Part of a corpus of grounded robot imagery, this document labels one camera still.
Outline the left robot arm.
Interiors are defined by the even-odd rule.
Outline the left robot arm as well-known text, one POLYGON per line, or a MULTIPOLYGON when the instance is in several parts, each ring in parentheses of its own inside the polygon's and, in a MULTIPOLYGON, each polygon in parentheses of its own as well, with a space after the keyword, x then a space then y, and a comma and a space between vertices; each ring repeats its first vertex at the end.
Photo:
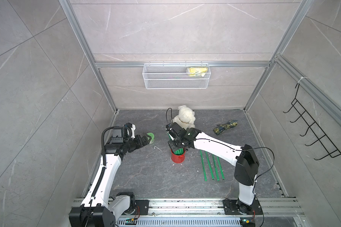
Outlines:
POLYGON ((101 134, 101 159, 92 186, 80 206, 72 207, 69 221, 72 227, 116 227, 123 214, 140 217, 133 192, 117 194, 110 201, 110 192, 115 175, 127 153, 140 149, 154 141, 154 135, 135 134, 136 126, 106 128, 101 134))

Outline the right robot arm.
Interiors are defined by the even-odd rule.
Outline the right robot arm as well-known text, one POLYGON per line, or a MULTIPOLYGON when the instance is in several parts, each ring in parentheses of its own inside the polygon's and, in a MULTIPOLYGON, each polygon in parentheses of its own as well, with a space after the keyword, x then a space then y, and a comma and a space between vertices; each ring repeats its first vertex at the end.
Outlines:
POLYGON ((215 139, 196 128, 184 129, 177 123, 167 124, 166 131, 170 137, 168 145, 171 151, 180 148, 194 148, 222 158, 235 167, 234 177, 239 183, 236 208, 243 215, 253 214, 255 201, 255 183, 267 173, 258 174, 260 163, 255 149, 249 145, 243 147, 215 139))

